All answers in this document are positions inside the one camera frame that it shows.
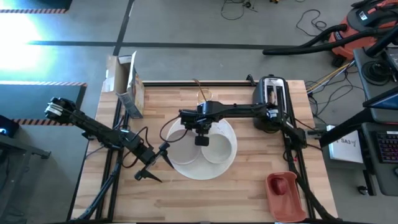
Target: keyboard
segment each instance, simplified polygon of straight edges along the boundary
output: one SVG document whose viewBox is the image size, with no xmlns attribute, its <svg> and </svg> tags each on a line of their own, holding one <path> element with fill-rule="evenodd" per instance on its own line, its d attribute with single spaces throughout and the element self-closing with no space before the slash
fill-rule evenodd
<svg viewBox="0 0 398 224">
<path fill-rule="evenodd" d="M 398 163 L 398 132 L 377 132 L 380 162 Z"/>
</svg>

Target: concrete floor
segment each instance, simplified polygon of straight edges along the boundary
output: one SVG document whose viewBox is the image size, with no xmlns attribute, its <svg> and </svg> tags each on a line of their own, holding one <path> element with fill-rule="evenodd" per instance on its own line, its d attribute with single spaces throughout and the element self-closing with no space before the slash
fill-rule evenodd
<svg viewBox="0 0 398 224">
<path fill-rule="evenodd" d="M 222 0 L 136 0 L 124 36 L 125 42 L 297 45 L 310 39 L 295 28 L 308 9 L 322 12 L 329 26 L 340 22 L 357 0 L 303 3 L 281 0 L 256 1 L 256 12 L 246 10 L 236 21 L 220 16 Z M 5 27 L 0 43 L 0 80 L 87 82 L 82 110 L 94 116 L 106 70 L 106 56 L 113 47 L 31 46 L 24 40 L 115 42 L 128 0 L 74 0 L 67 14 L 0 14 Z M 235 16 L 240 7 L 228 6 Z M 307 14 L 301 27 L 314 34 Z M 242 80 L 274 74 L 286 79 L 316 80 L 333 71 L 329 52 L 310 55 L 265 57 L 260 50 L 137 49 L 122 47 L 119 55 L 137 53 L 137 71 L 144 80 Z M 360 86 L 357 74 L 350 80 Z M 316 96 L 326 101 L 339 85 Z M 331 103 L 322 113 L 327 123 L 339 124 L 361 110 L 361 90 Z M 17 208 L 28 223 L 62 222 L 66 219 L 87 141 L 75 127 L 23 126 L 18 138 L 52 151 L 47 161 L 33 159 L 26 173 Z M 327 162 L 333 196 L 340 218 L 349 221 L 394 223 L 398 198 L 360 196 L 355 187 L 364 183 L 360 169 L 342 169 Z"/>
</svg>

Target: wooden table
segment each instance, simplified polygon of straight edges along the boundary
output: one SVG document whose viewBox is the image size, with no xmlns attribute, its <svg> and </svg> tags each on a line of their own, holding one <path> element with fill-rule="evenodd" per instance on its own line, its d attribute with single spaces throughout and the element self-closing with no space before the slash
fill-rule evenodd
<svg viewBox="0 0 398 224">
<path fill-rule="evenodd" d="M 304 82 L 288 83 L 295 117 L 314 126 Z M 254 88 L 209 89 L 215 101 L 247 104 L 251 103 Z M 146 88 L 144 119 L 130 119 L 131 129 L 136 132 L 148 126 L 148 140 L 157 148 L 162 143 L 159 138 L 161 126 L 176 117 L 178 109 L 193 109 L 197 104 L 197 92 L 197 87 Z M 96 120 L 111 126 L 116 102 L 113 93 L 102 93 Z M 114 222 L 273 222 L 264 187 L 270 173 L 288 170 L 287 163 L 282 158 L 282 134 L 266 134 L 257 130 L 253 128 L 250 118 L 227 120 L 236 133 L 238 153 L 223 175 L 212 180 L 191 180 L 159 159 L 150 170 L 162 179 L 163 183 L 159 183 L 150 179 L 134 179 L 134 174 L 143 167 L 140 162 L 131 169 L 123 168 Z M 170 126 L 171 124 L 165 128 L 164 136 Z M 318 142 L 312 139 L 308 143 L 318 146 Z M 99 146 L 98 142 L 90 142 L 88 152 Z M 328 212 L 337 217 L 322 152 L 308 147 L 303 150 L 303 156 L 311 190 Z M 79 216 L 98 193 L 105 157 L 106 150 L 102 150 L 91 155 L 85 162 L 72 217 Z M 128 156 L 124 163 L 130 164 L 133 160 L 133 156 Z M 307 211 L 302 191 L 300 197 L 302 207 Z M 109 194 L 105 200 L 103 216 L 108 211 L 108 202 Z"/>
</svg>

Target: red container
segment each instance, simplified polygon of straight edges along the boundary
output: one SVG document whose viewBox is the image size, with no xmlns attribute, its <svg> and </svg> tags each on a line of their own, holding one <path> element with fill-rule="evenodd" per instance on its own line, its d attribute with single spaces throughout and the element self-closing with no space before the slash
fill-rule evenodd
<svg viewBox="0 0 398 224">
<path fill-rule="evenodd" d="M 301 206 L 296 178 L 297 176 L 289 171 L 273 173 L 267 177 L 269 210 L 278 222 L 300 222 L 307 216 Z"/>
</svg>

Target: cardboard box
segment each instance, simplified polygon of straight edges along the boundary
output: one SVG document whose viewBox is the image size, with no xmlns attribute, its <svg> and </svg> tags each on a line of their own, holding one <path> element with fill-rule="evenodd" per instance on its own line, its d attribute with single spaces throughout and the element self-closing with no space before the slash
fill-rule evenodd
<svg viewBox="0 0 398 224">
<path fill-rule="evenodd" d="M 136 52 L 132 56 L 108 56 L 102 92 L 115 92 L 131 118 L 143 118 L 145 89 L 134 65 L 135 57 Z"/>
</svg>

